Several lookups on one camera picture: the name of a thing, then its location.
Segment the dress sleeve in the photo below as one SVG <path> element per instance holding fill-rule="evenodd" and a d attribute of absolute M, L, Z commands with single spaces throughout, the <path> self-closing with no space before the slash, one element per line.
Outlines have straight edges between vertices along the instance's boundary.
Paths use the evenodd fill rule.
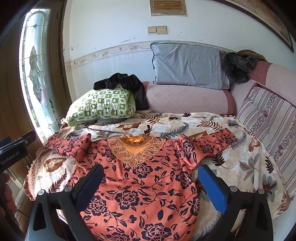
<path fill-rule="evenodd" d="M 53 150 L 56 154 L 66 154 L 71 156 L 79 162 L 81 159 L 85 158 L 90 145 L 91 134 L 86 134 L 70 140 L 62 140 L 55 136 L 51 136 L 45 147 Z"/>
<path fill-rule="evenodd" d="M 207 156 L 216 156 L 229 144 L 236 141 L 236 137 L 228 130 L 221 129 L 201 138 L 179 136 L 179 142 L 185 155 L 183 161 L 189 169 L 194 169 Z"/>

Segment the framed picture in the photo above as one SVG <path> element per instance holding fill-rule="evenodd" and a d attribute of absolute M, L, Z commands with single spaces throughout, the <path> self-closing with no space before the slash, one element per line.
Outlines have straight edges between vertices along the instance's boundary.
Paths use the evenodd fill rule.
<path fill-rule="evenodd" d="M 150 0 L 151 16 L 179 15 L 187 16 L 185 0 Z"/>
<path fill-rule="evenodd" d="M 291 35 L 280 18 L 261 0 L 214 0 L 244 12 L 269 28 L 294 52 Z"/>

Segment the green checkered pillow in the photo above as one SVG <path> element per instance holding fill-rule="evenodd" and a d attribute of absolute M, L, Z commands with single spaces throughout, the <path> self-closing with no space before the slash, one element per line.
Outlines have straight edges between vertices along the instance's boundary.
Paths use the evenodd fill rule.
<path fill-rule="evenodd" d="M 70 106 L 66 121 L 70 126 L 105 119 L 129 118 L 136 111 L 133 94 L 117 85 L 113 90 L 90 90 Z"/>

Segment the leaf patterned blanket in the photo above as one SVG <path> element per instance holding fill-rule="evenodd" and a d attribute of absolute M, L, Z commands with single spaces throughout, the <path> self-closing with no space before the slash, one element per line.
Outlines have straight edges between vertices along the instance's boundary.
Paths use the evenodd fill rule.
<path fill-rule="evenodd" d="M 229 129 L 237 141 L 219 155 L 206 157 L 201 164 L 207 164 L 227 185 L 237 186 L 241 191 L 255 192 L 258 188 L 263 188 L 271 216 L 277 217 L 287 208 L 287 192 L 279 169 L 257 137 L 235 117 L 205 112 L 171 114 L 141 111 L 128 119 L 95 121 L 77 127 L 65 127 L 56 136 L 61 139 L 71 139 L 90 133 L 92 140 L 100 140 L 121 137 L 123 134 L 134 136 L 143 134 L 177 139 L 179 135 L 191 138 L 203 137 L 224 128 Z M 55 154 L 46 148 L 42 149 L 25 180 L 25 193 L 34 200 L 40 189 L 48 192 L 62 191 L 69 182 L 75 166 L 76 163 L 71 157 Z M 193 172 L 194 179 L 198 178 L 197 169 L 198 167 Z M 200 186 L 198 190 L 200 190 L 200 209 L 194 224 L 192 240 L 210 232 L 221 216 L 203 187 Z M 241 211 L 233 231 L 239 228 L 243 214 Z"/>

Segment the human hand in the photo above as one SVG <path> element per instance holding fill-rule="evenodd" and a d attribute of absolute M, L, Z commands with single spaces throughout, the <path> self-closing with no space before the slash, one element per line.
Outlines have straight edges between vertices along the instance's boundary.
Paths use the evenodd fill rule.
<path fill-rule="evenodd" d="M 3 173 L 5 176 L 5 183 L 7 183 L 10 179 L 10 176 L 8 173 Z M 12 190 L 10 188 L 10 186 L 8 186 L 7 184 L 5 185 L 5 190 L 4 190 L 4 196 L 6 199 L 6 206 L 8 209 L 10 209 L 13 213 L 17 212 L 17 207 L 15 205 L 15 200 L 12 196 Z M 1 216 L 5 216 L 5 211 L 2 207 L 0 207 L 0 215 Z"/>

